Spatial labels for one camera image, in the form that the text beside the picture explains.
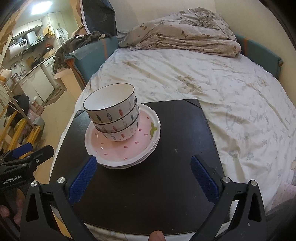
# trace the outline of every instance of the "ceiling light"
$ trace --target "ceiling light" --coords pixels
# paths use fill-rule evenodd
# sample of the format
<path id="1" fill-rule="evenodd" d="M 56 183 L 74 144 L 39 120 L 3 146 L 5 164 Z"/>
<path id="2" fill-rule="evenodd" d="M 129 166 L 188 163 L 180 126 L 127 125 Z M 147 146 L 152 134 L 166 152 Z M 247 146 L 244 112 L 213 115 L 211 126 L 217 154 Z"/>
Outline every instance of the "ceiling light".
<path id="1" fill-rule="evenodd" d="M 50 1 L 38 3 L 32 8 L 32 14 L 34 15 L 44 13 L 50 8 L 51 5 L 52 2 Z"/>

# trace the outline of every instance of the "stacked bowl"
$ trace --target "stacked bowl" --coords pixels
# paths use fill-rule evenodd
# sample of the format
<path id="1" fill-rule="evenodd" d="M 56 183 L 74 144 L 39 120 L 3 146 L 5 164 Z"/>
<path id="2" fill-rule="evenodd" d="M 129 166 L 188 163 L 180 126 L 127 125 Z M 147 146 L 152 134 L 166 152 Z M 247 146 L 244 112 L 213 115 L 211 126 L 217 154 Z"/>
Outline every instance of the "stacked bowl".
<path id="1" fill-rule="evenodd" d="M 140 110 L 130 84 L 100 88 L 86 98 L 83 107 L 95 128 L 111 141 L 127 140 L 139 128 Z"/>

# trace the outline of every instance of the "stack of plates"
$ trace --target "stack of plates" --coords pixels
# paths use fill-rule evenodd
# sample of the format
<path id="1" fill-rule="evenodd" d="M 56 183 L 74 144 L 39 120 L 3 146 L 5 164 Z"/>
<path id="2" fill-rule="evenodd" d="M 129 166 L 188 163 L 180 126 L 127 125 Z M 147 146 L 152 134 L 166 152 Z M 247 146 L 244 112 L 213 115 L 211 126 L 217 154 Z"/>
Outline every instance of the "stack of plates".
<path id="1" fill-rule="evenodd" d="M 91 122 L 85 133 L 85 147 L 97 162 L 107 168 L 125 169 L 144 161 L 156 148 L 160 139 L 160 121 L 148 106 L 140 108 L 139 128 L 129 139 L 114 142 L 97 131 Z"/>

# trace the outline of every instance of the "mattress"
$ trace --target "mattress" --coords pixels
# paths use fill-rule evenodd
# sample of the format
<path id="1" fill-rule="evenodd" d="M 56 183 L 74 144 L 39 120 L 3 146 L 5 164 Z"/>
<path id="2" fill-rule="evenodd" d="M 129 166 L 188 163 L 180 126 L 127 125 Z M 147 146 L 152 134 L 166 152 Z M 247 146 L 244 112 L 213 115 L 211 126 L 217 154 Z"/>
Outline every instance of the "mattress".
<path id="1" fill-rule="evenodd" d="M 280 185 L 291 183 L 291 164 L 296 157 L 296 109 L 272 74 L 247 57 L 176 49 L 117 49 L 91 77 L 74 114 L 83 109 L 83 101 L 90 93 L 121 82 L 132 84 L 142 103 L 197 98 L 225 175 L 234 182 L 255 179 L 266 211 L 271 209 Z"/>

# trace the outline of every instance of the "blue pad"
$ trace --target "blue pad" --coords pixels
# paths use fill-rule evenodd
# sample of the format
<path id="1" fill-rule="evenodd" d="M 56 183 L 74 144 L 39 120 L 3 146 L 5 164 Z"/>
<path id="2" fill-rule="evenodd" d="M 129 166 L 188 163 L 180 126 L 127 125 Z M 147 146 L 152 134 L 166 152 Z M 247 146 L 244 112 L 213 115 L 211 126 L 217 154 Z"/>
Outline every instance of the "blue pad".
<path id="1" fill-rule="evenodd" d="M 195 156 L 191 158 L 190 167 L 209 202 L 216 204 L 219 201 L 219 189 L 209 173 Z"/>
<path id="2" fill-rule="evenodd" d="M 33 146 L 31 143 L 26 143 L 12 151 L 12 157 L 14 159 L 19 159 L 22 155 L 33 150 Z"/>
<path id="3" fill-rule="evenodd" d="M 73 205 L 74 203 L 80 201 L 91 178 L 96 172 L 96 168 L 96 158 L 91 157 L 69 188 L 68 202 L 70 203 L 70 205 Z"/>

